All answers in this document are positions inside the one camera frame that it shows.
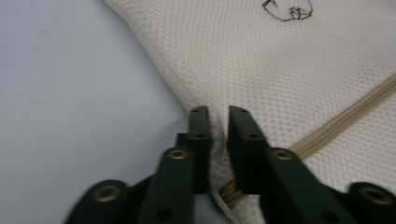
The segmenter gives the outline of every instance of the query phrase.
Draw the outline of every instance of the white surface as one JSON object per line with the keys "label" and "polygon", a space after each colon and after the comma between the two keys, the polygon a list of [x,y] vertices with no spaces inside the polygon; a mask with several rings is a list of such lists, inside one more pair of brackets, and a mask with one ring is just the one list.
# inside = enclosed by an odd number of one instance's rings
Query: white surface
{"label": "white surface", "polygon": [[[102,1],[0,2],[0,223],[63,223],[104,179],[134,184],[186,114]],[[227,223],[204,196],[195,223]]]}

